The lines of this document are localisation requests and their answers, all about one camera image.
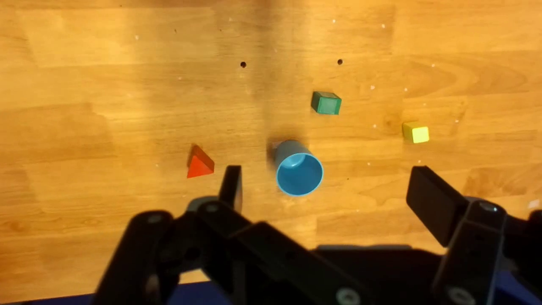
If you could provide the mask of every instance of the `wooden table surface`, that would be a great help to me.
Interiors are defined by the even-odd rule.
[[[536,0],[0,0],[0,303],[92,293],[133,215],[180,215],[228,164],[243,213],[307,247],[443,252],[406,203],[416,164],[527,216],[541,28]],[[314,113],[314,89],[341,115]],[[404,120],[433,142],[407,145]],[[282,138],[324,160],[317,193],[279,191]],[[216,174],[185,177],[192,144]]]

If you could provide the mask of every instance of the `red pyramid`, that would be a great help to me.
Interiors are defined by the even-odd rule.
[[[216,162],[206,154],[199,145],[192,147],[189,159],[189,177],[212,174],[216,171]]]

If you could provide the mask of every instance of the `small cube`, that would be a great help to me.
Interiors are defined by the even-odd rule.
[[[429,142],[429,127],[419,121],[406,121],[404,137],[412,144]]]
[[[312,108],[321,115],[339,115],[341,110],[341,96],[328,91],[314,91],[312,93]]]

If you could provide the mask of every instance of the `toy block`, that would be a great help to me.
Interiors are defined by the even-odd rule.
[[[404,137],[412,144],[429,142],[429,127],[421,121],[406,121]]]
[[[216,162],[206,154],[201,145],[192,145],[189,159],[189,177],[212,174],[216,171]]]
[[[339,115],[341,110],[341,96],[329,91],[314,91],[312,93],[312,108],[321,115]]]

